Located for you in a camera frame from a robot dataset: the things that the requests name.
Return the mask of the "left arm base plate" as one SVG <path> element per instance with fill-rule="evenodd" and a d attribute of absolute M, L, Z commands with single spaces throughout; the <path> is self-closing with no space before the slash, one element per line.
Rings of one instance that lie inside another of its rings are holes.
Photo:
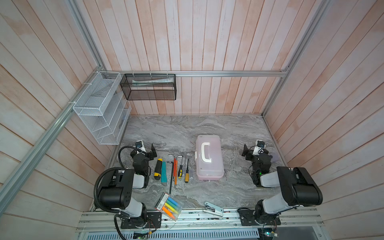
<path fill-rule="evenodd" d="M 159 229 L 162 223 L 162 213 L 160 212 L 147 212 L 145 218 L 144 214 L 141 217 L 129 218 L 127 220 L 122 220 L 121 228 L 126 229 Z"/>

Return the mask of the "black hex key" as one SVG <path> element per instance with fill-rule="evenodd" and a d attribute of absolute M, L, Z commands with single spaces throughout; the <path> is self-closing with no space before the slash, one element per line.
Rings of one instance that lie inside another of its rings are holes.
<path fill-rule="evenodd" d="M 171 195 L 172 194 L 172 184 L 173 184 L 173 180 L 174 180 L 174 162 L 173 161 L 167 161 L 168 164 L 171 164 L 172 165 L 172 170 L 171 170 L 171 179 L 170 179 L 170 190 L 169 190 L 169 194 Z"/>

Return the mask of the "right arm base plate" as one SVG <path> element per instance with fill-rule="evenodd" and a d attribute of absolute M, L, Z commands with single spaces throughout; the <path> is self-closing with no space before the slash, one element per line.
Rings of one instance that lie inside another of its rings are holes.
<path fill-rule="evenodd" d="M 240 208 L 237 210 L 237 213 L 240 216 L 242 226 L 281 225 L 278 215 L 269 215 L 260 209 L 251 210 L 248 208 Z"/>

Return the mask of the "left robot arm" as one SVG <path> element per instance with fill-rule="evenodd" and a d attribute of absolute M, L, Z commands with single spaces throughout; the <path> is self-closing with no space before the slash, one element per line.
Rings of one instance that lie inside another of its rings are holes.
<path fill-rule="evenodd" d="M 131 149 L 133 168 L 128 169 L 123 164 L 121 152 Z M 94 186 L 94 204 L 104 212 L 115 213 L 122 219 L 134 219 L 146 222 L 147 208 L 132 196 L 133 189 L 145 189 L 148 186 L 151 167 L 149 161 L 157 157 L 156 149 L 151 145 L 151 150 L 124 146 L 119 149 L 119 167 L 112 167 L 102 172 Z"/>

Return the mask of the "orange handled hex key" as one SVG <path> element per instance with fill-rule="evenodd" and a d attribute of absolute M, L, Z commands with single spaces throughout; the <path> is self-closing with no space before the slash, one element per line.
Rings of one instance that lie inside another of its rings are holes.
<path fill-rule="evenodd" d="M 178 170 L 182 167 L 183 165 L 183 156 L 177 156 L 177 161 L 178 161 Z"/>

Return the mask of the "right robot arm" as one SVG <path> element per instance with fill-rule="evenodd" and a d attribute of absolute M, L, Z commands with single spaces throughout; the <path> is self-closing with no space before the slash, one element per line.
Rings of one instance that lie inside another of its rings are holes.
<path fill-rule="evenodd" d="M 272 158 L 265 148 L 265 142 L 258 141 L 250 148 L 244 145 L 242 156 L 252 163 L 249 175 L 253 183 L 261 188 L 280 188 L 275 196 L 260 200 L 255 206 L 254 218 L 259 225 L 277 223 L 282 212 L 299 206 L 318 206 L 323 194 L 309 172 L 302 167 L 276 167 L 271 172 Z"/>

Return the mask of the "pink plastic tool box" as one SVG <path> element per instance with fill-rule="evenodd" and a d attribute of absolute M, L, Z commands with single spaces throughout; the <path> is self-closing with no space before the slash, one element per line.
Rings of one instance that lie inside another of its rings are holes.
<path fill-rule="evenodd" d="M 224 176 L 221 140 L 217 135 L 199 135 L 195 151 L 199 180 L 217 181 Z"/>

